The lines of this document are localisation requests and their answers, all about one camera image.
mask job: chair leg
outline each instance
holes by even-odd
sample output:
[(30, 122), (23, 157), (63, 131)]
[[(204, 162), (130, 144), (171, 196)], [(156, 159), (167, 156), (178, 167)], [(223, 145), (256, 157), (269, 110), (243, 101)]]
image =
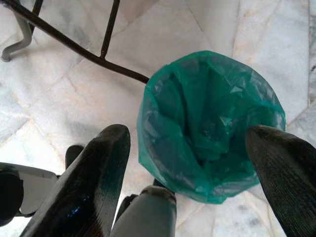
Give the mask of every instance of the chair leg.
[(26, 20), (24, 20), (22, 17), (20, 17), (18, 14), (14, 13), (14, 15), (23, 33), (23, 39), (20, 42), (14, 43), (4, 48), (4, 50), (2, 51), (2, 56), (1, 56), (1, 59), (4, 62), (10, 61), (11, 53), (27, 47), (32, 42), (32, 31), (31, 31), (29, 23)]

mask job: black metal bar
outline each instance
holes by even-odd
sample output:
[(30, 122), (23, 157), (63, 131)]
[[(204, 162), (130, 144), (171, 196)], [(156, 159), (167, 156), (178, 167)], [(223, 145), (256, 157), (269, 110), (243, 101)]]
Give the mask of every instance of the black metal bar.
[(101, 48), (100, 58), (104, 59), (107, 52), (108, 52), (110, 40), (111, 40), (113, 28), (114, 28), (115, 19), (117, 17), (117, 13), (118, 13), (118, 9), (119, 9), (119, 0), (113, 0), (113, 6), (112, 6), (107, 30), (106, 30), (105, 35), (104, 35), (104, 40), (103, 40), (103, 44), (102, 44), (102, 48)]
[(27, 23), (27, 21), (24, 20), (22, 17), (20, 17), (19, 14), (15, 13), (15, 12), (14, 12), (14, 16), (15, 16), (16, 21), (18, 22), (19, 27), (22, 31), (23, 39), (17, 43), (14, 43), (14, 44), (9, 45), (6, 48), (4, 48), (4, 50), (2, 51), (2, 56), (1, 56), (1, 59), (4, 62), (10, 61), (11, 53), (27, 47), (32, 42), (32, 31), (31, 31), (31, 28), (30, 28), (29, 24)]
[(57, 29), (55, 29), (51, 25), (47, 24), (45, 21), (43, 21), (41, 18), (39, 18), (38, 16), (31, 13), (28, 9), (26, 9), (22, 5), (16, 3), (14, 0), (1, 0), (1, 1), (4, 2), (5, 4), (7, 4), (8, 6), (10, 6), (10, 8), (14, 12), (19, 14), (22, 18), (24, 18), (25, 20), (30, 22), (32, 25), (38, 27), (39, 29), (41, 29), (42, 31), (44, 31), (45, 33), (50, 35), (51, 37), (55, 38), (56, 40), (58, 40), (59, 42), (61, 42), (62, 44), (64, 44), (65, 46), (67, 46), (68, 48), (73, 50), (74, 52), (76, 52), (77, 54), (81, 55), (82, 57), (84, 57), (84, 58), (104, 67), (104, 68), (107, 68), (109, 70), (112, 70), (112, 71), (120, 73), (120, 74), (123, 74), (127, 77), (136, 79), (140, 82), (143, 82), (143, 83), (148, 82), (148, 80), (149, 80), (148, 77), (146, 77), (140, 73), (134, 72), (130, 69), (119, 66), (117, 64), (108, 62), (104, 59), (101, 59), (100, 57), (97, 57), (93, 53), (82, 48), (80, 45), (75, 43), (73, 40), (71, 40), (70, 38), (68, 38), (64, 34), (62, 34), (60, 31), (58, 31)]
[[(41, 9), (42, 4), (43, 4), (43, 0), (36, 0), (32, 13), (34, 13), (36, 16), (38, 16), (40, 14), (40, 9)], [(35, 26), (30, 24), (30, 28), (31, 28), (31, 32), (33, 34)]]

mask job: gray plastic part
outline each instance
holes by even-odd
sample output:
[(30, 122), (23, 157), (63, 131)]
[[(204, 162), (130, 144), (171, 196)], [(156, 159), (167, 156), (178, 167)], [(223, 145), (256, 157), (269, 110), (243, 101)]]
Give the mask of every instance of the gray plastic part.
[(174, 194), (148, 186), (120, 216), (110, 237), (174, 237), (176, 215)]

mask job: trash bin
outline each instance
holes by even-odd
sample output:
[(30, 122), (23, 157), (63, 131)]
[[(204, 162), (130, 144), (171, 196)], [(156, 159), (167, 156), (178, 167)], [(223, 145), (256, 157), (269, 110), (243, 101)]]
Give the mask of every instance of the trash bin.
[(270, 85), (226, 56), (192, 53), (157, 71), (145, 87), (139, 162), (170, 190), (222, 203), (259, 183), (245, 148), (253, 125), (285, 130)]

